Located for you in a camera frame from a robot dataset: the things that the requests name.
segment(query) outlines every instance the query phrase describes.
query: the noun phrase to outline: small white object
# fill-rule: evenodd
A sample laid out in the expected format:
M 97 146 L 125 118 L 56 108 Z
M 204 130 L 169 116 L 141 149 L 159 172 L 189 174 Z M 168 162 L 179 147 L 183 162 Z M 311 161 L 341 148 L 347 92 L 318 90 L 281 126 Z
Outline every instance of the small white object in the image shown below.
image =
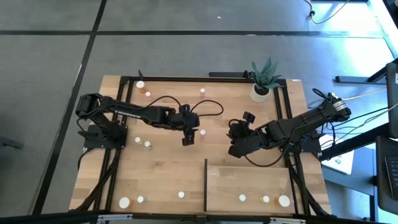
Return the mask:
M 143 81 L 138 81 L 136 84 L 138 90 L 140 93 L 145 93 L 146 92 L 146 88 L 145 88 L 145 83 Z
M 145 95 L 148 97 L 148 100 L 149 100 L 149 101 L 152 100 L 152 94 L 151 94 L 149 91 L 147 91 L 147 92 L 145 93 Z
M 282 207 L 288 207 L 290 205 L 290 199 L 288 196 L 286 195 L 281 195 L 279 197 L 279 205 Z
M 205 92 L 206 90 L 204 88 L 200 89 L 200 97 L 204 97 L 205 96 Z
M 262 200 L 262 202 L 264 202 L 264 203 L 268 203 L 269 202 L 269 197 L 268 196 L 263 196 L 262 198 L 261 198 L 261 200 Z
M 271 90 L 269 90 L 268 93 L 265 94 L 265 95 L 259 95 L 259 94 L 256 93 L 256 91 L 254 89 L 255 85 L 256 84 L 254 84 L 253 87 L 251 88 L 250 98 L 256 103 L 262 103 L 262 102 L 264 102 L 267 99 L 267 97 L 268 97 L 269 93 L 271 92 Z
M 139 196 L 138 198 L 137 198 L 137 202 L 138 203 L 142 203 L 142 202 L 146 202 L 146 198 L 145 197 L 143 197 L 143 196 Z
M 128 206 L 130 206 L 130 199 L 127 197 L 121 198 L 119 201 L 119 206 L 123 209 L 128 208 Z
M 206 134 L 206 131 L 204 129 L 200 130 L 200 137 L 204 138 Z
M 145 83 L 143 81 L 138 81 L 136 84 L 137 88 L 143 88 L 145 86 Z
M 141 138 L 140 137 L 136 137 L 134 140 L 137 144 L 142 144 Z
M 246 200 L 246 196 L 244 194 L 239 195 L 239 200 L 244 202 Z
M 179 198 L 184 198 L 185 197 L 185 193 L 184 192 L 179 192 L 178 193 L 178 197 Z
M 149 141 L 146 141 L 146 142 L 144 143 L 144 145 L 145 145 L 145 147 L 147 147 L 147 148 L 149 148 L 149 149 L 152 149 L 152 145 L 150 144 Z

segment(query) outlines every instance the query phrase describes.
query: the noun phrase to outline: desk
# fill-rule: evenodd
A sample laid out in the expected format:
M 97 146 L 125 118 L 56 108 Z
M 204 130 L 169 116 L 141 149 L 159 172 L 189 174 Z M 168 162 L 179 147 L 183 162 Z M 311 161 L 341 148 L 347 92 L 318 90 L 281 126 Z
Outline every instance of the desk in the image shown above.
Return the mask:
M 104 76 L 99 93 L 116 98 L 120 79 L 120 76 Z M 188 103 L 191 106 L 202 100 L 199 97 L 199 89 L 205 88 L 205 99 L 220 102 L 224 106 L 224 113 L 219 116 L 201 117 L 200 129 L 206 130 L 206 136 L 204 139 L 200 139 L 197 134 L 195 144 L 188 147 L 182 146 L 182 133 L 180 132 L 156 129 L 142 121 L 127 119 L 129 132 L 126 147 L 122 150 L 119 162 L 111 206 L 112 212 L 181 215 L 270 215 L 266 211 L 204 212 L 205 193 L 203 186 L 205 159 L 207 159 L 209 166 L 252 167 L 247 160 L 228 155 L 230 140 L 225 136 L 228 132 L 228 121 L 233 118 L 241 119 L 245 111 L 256 115 L 256 120 L 252 124 L 253 127 L 277 119 L 273 92 L 270 92 L 270 96 L 265 102 L 255 103 L 249 96 L 252 83 L 200 82 L 198 79 L 196 78 L 194 82 L 146 81 L 154 99 L 163 95 L 172 95 L 181 104 Z M 286 80 L 286 83 L 293 115 L 296 116 L 305 112 L 307 104 L 301 81 Z M 122 99 L 126 98 L 126 92 L 124 91 Z M 131 103 L 147 105 L 150 101 L 133 87 Z M 156 105 L 176 107 L 176 103 L 167 98 L 158 101 Z M 210 103 L 204 103 L 195 108 L 195 112 L 198 114 L 217 113 L 219 110 L 218 106 Z M 282 111 L 286 114 L 284 106 L 282 106 Z M 135 144 L 133 139 L 136 136 L 150 141 L 154 148 L 148 150 L 144 146 Z M 70 203 L 71 209 L 79 206 L 97 184 L 103 156 L 104 149 L 97 149 L 81 160 Z M 248 156 L 258 164 L 268 164 L 276 160 L 280 156 L 280 152 L 277 149 L 260 150 Z M 312 154 L 302 153 L 301 161 L 307 188 L 322 208 L 330 213 L 330 204 L 318 159 Z M 285 169 L 283 168 L 285 167 L 283 160 L 273 167 Z M 295 190 L 299 212 L 302 212 L 300 192 L 297 186 Z M 183 200 L 177 197 L 179 191 L 185 192 Z M 104 208 L 106 193 L 107 186 L 103 190 L 100 208 Z M 147 202 L 143 204 L 133 202 L 131 207 L 124 210 L 119 208 L 121 197 L 129 197 L 135 201 L 140 195 L 146 196 Z

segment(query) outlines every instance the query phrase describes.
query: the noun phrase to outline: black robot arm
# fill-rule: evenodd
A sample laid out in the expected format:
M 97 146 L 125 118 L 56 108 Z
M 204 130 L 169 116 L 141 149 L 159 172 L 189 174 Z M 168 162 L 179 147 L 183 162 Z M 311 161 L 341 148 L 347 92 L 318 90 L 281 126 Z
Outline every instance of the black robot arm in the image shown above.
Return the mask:
M 92 120 L 100 128 L 100 133 L 79 131 L 79 134 L 86 139 L 101 136 L 102 139 L 111 139 L 114 142 L 125 138 L 125 130 L 116 121 L 110 121 L 104 113 L 116 113 L 140 119 L 155 128 L 182 131 L 184 146 L 194 143 L 196 131 L 194 128 L 199 126 L 199 117 L 196 113 L 190 112 L 189 105 L 180 105 L 176 113 L 174 108 L 166 106 L 139 106 L 92 93 L 80 96 L 76 115 L 79 119 Z
M 229 133 L 232 146 L 228 153 L 242 157 L 260 148 L 272 149 L 283 144 L 297 144 L 303 135 L 311 133 L 328 122 L 342 122 L 349 119 L 351 110 L 341 98 L 332 94 L 325 96 L 324 102 L 317 108 L 300 114 L 292 119 L 270 121 L 256 129 L 249 129 L 255 116 L 249 112 L 243 114 L 243 120 L 232 119 Z

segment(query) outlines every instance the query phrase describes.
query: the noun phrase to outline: white flower pot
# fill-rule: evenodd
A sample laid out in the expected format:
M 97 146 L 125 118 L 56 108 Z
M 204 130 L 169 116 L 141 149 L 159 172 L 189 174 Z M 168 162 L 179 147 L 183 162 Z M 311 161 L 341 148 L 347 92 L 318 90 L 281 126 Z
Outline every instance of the white flower pot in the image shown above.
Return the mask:
M 254 84 L 253 87 L 251 88 L 250 98 L 254 102 L 262 103 L 262 102 L 264 102 L 267 99 L 267 97 L 268 97 L 269 93 L 271 92 L 271 90 L 268 90 L 268 93 L 266 93 L 265 95 L 261 95 L 261 94 L 257 93 L 258 91 L 256 92 L 255 86 L 256 86 L 256 84 Z

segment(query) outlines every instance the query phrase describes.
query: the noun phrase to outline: white cap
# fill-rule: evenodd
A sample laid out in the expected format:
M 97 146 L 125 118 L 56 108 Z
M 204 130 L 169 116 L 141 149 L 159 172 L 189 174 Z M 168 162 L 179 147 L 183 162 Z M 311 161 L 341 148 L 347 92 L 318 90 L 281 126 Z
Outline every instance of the white cap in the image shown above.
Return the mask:
M 121 208 L 123 208 L 123 209 L 127 208 L 129 205 L 130 205 L 130 199 L 129 198 L 123 197 L 123 198 L 120 199 L 119 206 Z
M 264 203 L 268 203 L 268 202 L 269 202 L 269 197 L 265 195 L 265 196 L 262 197 L 261 200 L 262 200 L 262 202 L 264 202 Z
M 179 193 L 178 193 L 178 197 L 179 197 L 179 198 L 184 198 L 184 196 L 185 196 L 185 193 L 184 193 L 184 192 L 179 192 Z
M 286 195 L 281 195 L 279 197 L 279 205 L 282 207 L 288 207 L 290 205 L 290 199 Z
M 246 200 L 246 196 L 244 194 L 239 195 L 239 200 L 244 202 Z
M 145 83 L 143 81 L 138 81 L 136 86 L 137 88 L 143 88 L 145 86 Z
M 137 198 L 137 202 L 138 202 L 138 203 L 142 203 L 142 202 L 144 202 L 144 200 L 145 200 L 145 198 L 144 198 L 143 196 L 139 196 L 139 197 Z

